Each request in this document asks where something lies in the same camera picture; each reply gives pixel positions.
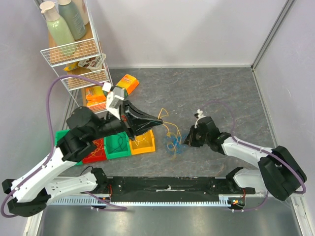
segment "grey speckled floor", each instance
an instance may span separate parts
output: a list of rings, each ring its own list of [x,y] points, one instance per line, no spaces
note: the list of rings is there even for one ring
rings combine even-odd
[[[201,105],[218,99],[228,104],[237,120],[235,135],[245,141],[273,147],[267,120],[249,68],[163,68],[112,69],[114,83],[125,74],[140,80],[140,85],[129,100],[140,110],[157,116],[161,107],[169,111],[165,121],[176,123],[180,131],[188,133],[194,124],[194,113]],[[231,115],[221,105],[204,109],[220,131],[229,132]],[[254,168],[235,157],[211,151],[208,146],[187,147],[185,152],[173,156],[165,147],[166,129],[154,128],[156,152],[94,163],[108,176],[218,176],[222,177],[238,166]],[[76,176],[86,166],[75,166],[63,175]]]

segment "bottle cap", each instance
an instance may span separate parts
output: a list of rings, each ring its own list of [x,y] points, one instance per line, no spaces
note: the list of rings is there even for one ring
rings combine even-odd
[[[60,15],[52,1],[45,1],[39,5],[41,13],[45,15],[46,21],[56,21]]]
[[[71,2],[71,0],[58,0],[59,5],[68,5]]]

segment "orange bin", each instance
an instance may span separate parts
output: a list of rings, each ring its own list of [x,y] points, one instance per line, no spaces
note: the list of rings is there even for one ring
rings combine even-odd
[[[156,151],[153,131],[149,130],[143,135],[136,136],[134,141],[129,140],[131,155]]]

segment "bottle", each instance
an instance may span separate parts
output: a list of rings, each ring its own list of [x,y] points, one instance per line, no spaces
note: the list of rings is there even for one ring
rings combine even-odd
[[[67,22],[74,40],[82,38],[87,31],[77,6],[71,0],[58,0],[58,5],[59,14]]]
[[[43,2],[39,8],[41,13],[45,15],[48,30],[58,46],[75,42],[66,21],[59,15],[52,1]],[[75,50],[75,45],[60,48],[65,56],[72,55]]]
[[[88,15],[87,7],[85,6],[84,0],[72,0],[72,1],[79,9],[79,12],[83,20],[83,24],[86,26],[89,22],[89,15]]]

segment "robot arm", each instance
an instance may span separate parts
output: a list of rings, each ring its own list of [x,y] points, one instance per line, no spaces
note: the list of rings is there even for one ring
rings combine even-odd
[[[70,130],[58,141],[49,162],[45,165],[47,156],[24,176],[16,180],[6,179],[2,183],[6,194],[15,190],[13,199],[7,203],[10,213],[29,217],[59,198],[106,189],[107,177],[101,168],[94,168],[91,172],[70,180],[53,180],[93,152],[96,149],[94,140],[121,132],[126,132],[130,139],[134,139],[163,123],[161,119],[138,110],[124,100],[123,89],[111,87],[108,92],[107,107],[112,113],[107,113],[106,118],[99,118],[87,107],[75,109],[67,119]],[[20,188],[16,187],[31,174],[33,176]]]
[[[294,174],[270,154],[274,154],[288,164],[303,182],[307,180],[306,175],[285,147],[261,147],[242,141],[229,133],[222,133],[212,118],[204,116],[201,110],[197,111],[195,117],[197,121],[190,128],[184,144],[192,147],[207,144],[213,151],[237,157],[259,168],[259,170],[237,168],[233,178],[239,187],[267,189],[275,198],[284,201],[301,186]]]

